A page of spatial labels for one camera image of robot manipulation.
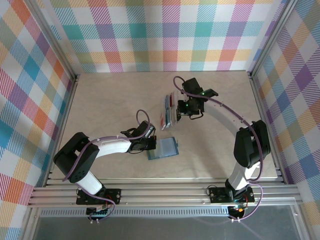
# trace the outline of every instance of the table surface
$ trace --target table surface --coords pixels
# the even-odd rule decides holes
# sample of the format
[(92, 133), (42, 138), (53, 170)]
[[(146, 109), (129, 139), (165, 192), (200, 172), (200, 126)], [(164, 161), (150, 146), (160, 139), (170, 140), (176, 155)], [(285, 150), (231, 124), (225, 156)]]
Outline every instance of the table surface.
[[(146, 152), (102, 156), (91, 167), (97, 178), (228, 178), (236, 163), (235, 138), (215, 118), (184, 117), (174, 127), (160, 130), (162, 99), (175, 90), (176, 75), (185, 80), (195, 77), (203, 89), (218, 92), (220, 100), (247, 120), (260, 119), (245, 71), (84, 73), (79, 79), (61, 147), (77, 132), (98, 138), (137, 127), (136, 111), (144, 109), (157, 128), (158, 139), (176, 138), (179, 155), (156, 160), (148, 160)], [(264, 160), (262, 176), (277, 177), (271, 154)], [(56, 166), (52, 177), (63, 177)]]

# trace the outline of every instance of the metal grate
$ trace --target metal grate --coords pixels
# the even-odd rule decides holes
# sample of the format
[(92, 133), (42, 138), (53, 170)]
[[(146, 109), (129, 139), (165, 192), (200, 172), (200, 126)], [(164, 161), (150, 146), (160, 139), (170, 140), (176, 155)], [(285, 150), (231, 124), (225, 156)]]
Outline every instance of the metal grate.
[[(207, 206), (207, 207), (118, 207), (113, 213), (114, 217), (153, 217), (153, 218), (177, 218), (177, 217), (221, 217), (228, 216), (226, 206)], [(40, 217), (86, 217), (86, 208), (46, 207), (41, 211)]]

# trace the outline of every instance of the beige floor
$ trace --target beige floor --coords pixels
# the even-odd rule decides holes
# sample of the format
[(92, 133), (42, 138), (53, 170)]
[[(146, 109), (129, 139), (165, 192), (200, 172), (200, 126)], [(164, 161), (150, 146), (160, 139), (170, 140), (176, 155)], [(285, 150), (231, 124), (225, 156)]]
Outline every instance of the beige floor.
[[(116, 153), (95, 160), (91, 171), (98, 178), (227, 178), (236, 160), (235, 138), (216, 119), (204, 115), (198, 120), (183, 118), (173, 128), (160, 131), (160, 102), (172, 90), (172, 79), (179, 75), (195, 77), (204, 88), (219, 93), (224, 103), (247, 120), (260, 116), (244, 71), (228, 72), (131, 72), (84, 73), (72, 103), (62, 144), (76, 132), (89, 137), (117, 135), (137, 126), (136, 111), (148, 112), (158, 138), (174, 136), (179, 155), (149, 161), (147, 153)], [(275, 178), (271, 155), (264, 160), (264, 177)], [(55, 167), (53, 177), (62, 173)]]

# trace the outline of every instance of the purple cable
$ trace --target purple cable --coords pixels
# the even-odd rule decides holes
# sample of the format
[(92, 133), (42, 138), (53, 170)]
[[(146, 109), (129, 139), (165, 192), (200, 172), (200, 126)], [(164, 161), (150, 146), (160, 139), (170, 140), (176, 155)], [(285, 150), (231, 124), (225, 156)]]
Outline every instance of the purple cable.
[(262, 148), (261, 148), (261, 145), (260, 145), (259, 138), (258, 138), (254, 128), (243, 117), (241, 117), (238, 113), (236, 113), (234, 110), (232, 110), (230, 107), (228, 107), (227, 105), (223, 104), (222, 102), (220, 102), (218, 100), (215, 100), (213, 98), (207, 97), (207, 96), (191, 94), (191, 93), (188, 93), (188, 92), (184, 91), (183, 89), (179, 88), (178, 85), (176, 84), (176, 78), (181, 79), (183, 82), (185, 82), (185, 80), (180, 76), (175, 76), (173, 78), (173, 84), (180, 92), (186, 94), (187, 96), (193, 97), (193, 98), (207, 99), (207, 100), (212, 101), (212, 102), (214, 102), (216, 104), (219, 104), (221, 107), (224, 107), (230, 113), (232, 113), (234, 116), (236, 116), (245, 125), (247, 125), (247, 127), (250, 129), (250, 131), (252, 132), (252, 134), (254, 136), (254, 139), (256, 141), (256, 144), (257, 144), (257, 147), (258, 147), (258, 150), (259, 150), (259, 157), (260, 157), (260, 171), (259, 171), (258, 177), (256, 177), (255, 179), (250, 179), (250, 180), (252, 182), (258, 181), (260, 179), (260, 177), (261, 177), (261, 174), (262, 174), (263, 168), (264, 168), (264, 156), (263, 156), (263, 153), (262, 153)]
[[(114, 201), (112, 201), (111, 199), (104, 198), (104, 197), (100, 197), (100, 196), (95, 196), (95, 195), (87, 192), (87, 191), (84, 190), (83, 188), (81, 188), (81, 190), (82, 190), (85, 194), (87, 194), (87, 195), (89, 195), (89, 196), (91, 196), (91, 197), (93, 197), (93, 198), (95, 198), (95, 199), (104, 200), (104, 201), (106, 201), (106, 202), (109, 202), (109, 203), (112, 203), (112, 204), (113, 204), (113, 209), (112, 209), (112, 211), (111, 211), (109, 214), (107, 214), (106, 216), (104, 216), (103, 218), (99, 219), (99, 220), (98, 220), (99, 222), (101, 222), (101, 221), (105, 220), (106, 218), (108, 218), (108, 217), (114, 212), (114, 210), (116, 209), (116, 203), (115, 203)], [(89, 215), (90, 221), (92, 221), (92, 218), (91, 218), (92, 214), (93, 214), (93, 213), (91, 213), (91, 214)]]
[(138, 120), (138, 113), (139, 112), (143, 112), (145, 115), (146, 115), (146, 118), (148, 119), (148, 126), (146, 128), (146, 130), (144, 131), (143, 134), (141, 134), (140, 136), (135, 136), (135, 137), (121, 137), (121, 136), (104, 136), (104, 137), (101, 137), (101, 138), (97, 138), (97, 139), (94, 139), (90, 142), (88, 142), (84, 148), (81, 150), (81, 152), (79, 153), (78, 157), (76, 158), (72, 168), (70, 169), (70, 171), (68, 172), (68, 174), (64, 177), (64, 179), (62, 179), (62, 182), (68, 180), (68, 178), (71, 176), (71, 174), (74, 172), (81, 156), (84, 154), (85, 150), (87, 149), (87, 147), (90, 145), (90, 144), (94, 144), (96, 142), (99, 142), (99, 141), (104, 141), (104, 140), (114, 140), (114, 139), (123, 139), (123, 140), (135, 140), (135, 139), (139, 139), (139, 138), (142, 138), (149, 130), (150, 128), (150, 118), (149, 118), (149, 115), (147, 114), (147, 112), (145, 110), (142, 110), (142, 109), (139, 109), (137, 112), (136, 112), (136, 119)]

